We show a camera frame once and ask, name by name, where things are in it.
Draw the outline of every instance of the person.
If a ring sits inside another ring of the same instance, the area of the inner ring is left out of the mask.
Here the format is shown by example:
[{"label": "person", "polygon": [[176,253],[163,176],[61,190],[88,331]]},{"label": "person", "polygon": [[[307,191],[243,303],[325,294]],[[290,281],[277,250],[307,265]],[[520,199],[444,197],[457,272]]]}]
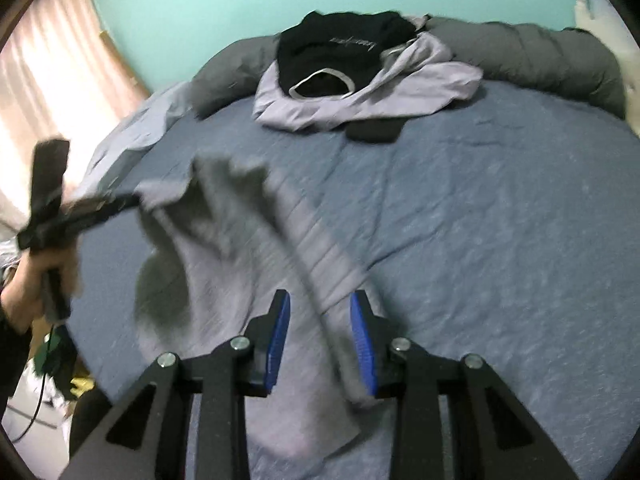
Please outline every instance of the person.
[{"label": "person", "polygon": [[27,362],[31,324],[44,314],[42,279],[49,269],[60,270],[63,292],[70,296],[78,274],[76,245],[37,254],[25,251],[7,280],[0,275],[0,416]]}]

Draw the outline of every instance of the silver screw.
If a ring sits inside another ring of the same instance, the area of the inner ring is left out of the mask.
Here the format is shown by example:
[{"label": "silver screw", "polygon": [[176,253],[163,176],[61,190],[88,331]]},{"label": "silver screw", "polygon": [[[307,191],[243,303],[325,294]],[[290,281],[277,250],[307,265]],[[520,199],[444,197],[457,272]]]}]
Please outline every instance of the silver screw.
[{"label": "silver screw", "polygon": [[172,354],[171,352],[162,354],[158,358],[158,364],[161,368],[168,368],[169,366],[175,365],[175,354]]},{"label": "silver screw", "polygon": [[409,348],[411,348],[411,341],[409,341],[405,337],[396,337],[391,342],[391,348],[396,352],[406,352]]},{"label": "silver screw", "polygon": [[234,350],[246,350],[251,345],[249,338],[239,335],[231,340],[231,348]]},{"label": "silver screw", "polygon": [[478,354],[469,354],[465,357],[465,365],[472,370],[479,370],[484,365],[484,359]]}]

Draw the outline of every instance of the blue rubber pad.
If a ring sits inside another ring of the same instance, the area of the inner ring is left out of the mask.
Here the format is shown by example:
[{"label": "blue rubber pad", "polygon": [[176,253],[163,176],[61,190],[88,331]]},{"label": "blue rubber pad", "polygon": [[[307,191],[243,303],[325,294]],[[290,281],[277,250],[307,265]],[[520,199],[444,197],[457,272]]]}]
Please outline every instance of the blue rubber pad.
[{"label": "blue rubber pad", "polygon": [[282,300],[278,320],[271,335],[269,349],[267,350],[267,373],[264,378],[264,387],[269,393],[278,382],[278,372],[280,371],[280,362],[282,361],[282,353],[284,352],[284,343],[287,339],[287,330],[289,329],[289,320],[291,319],[291,297],[287,292]]},{"label": "blue rubber pad", "polygon": [[351,295],[351,331],[353,332],[353,338],[356,343],[360,376],[369,393],[375,396],[378,391],[378,380],[376,379],[375,373],[376,358],[356,294]]}]

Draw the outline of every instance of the shirt sleeve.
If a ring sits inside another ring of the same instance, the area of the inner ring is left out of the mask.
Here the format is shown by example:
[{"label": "shirt sleeve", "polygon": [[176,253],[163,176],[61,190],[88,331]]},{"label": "shirt sleeve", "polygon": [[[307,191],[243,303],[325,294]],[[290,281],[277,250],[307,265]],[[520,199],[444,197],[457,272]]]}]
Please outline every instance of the shirt sleeve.
[{"label": "shirt sleeve", "polygon": [[0,418],[4,415],[8,398],[15,393],[29,357],[30,342],[31,329],[23,335],[17,334],[4,316],[4,310],[0,305]]}]

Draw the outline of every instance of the mattress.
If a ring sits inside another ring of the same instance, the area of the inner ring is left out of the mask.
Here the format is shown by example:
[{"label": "mattress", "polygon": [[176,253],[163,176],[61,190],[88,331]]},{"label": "mattress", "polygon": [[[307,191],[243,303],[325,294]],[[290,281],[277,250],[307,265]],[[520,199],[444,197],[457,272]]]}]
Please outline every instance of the mattress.
[{"label": "mattress", "polygon": [[[187,114],[120,190],[184,177],[202,152],[284,170],[410,338],[449,358],[483,355],[580,478],[603,479],[640,424],[640,144],[629,127],[503,82],[409,121],[385,146],[267,130],[252,105]],[[133,308],[150,251],[135,212],[82,240],[84,293],[68,326],[112,398],[146,367]],[[360,420],[361,439],[322,464],[251,446],[253,478],[386,479],[393,412]]]}]

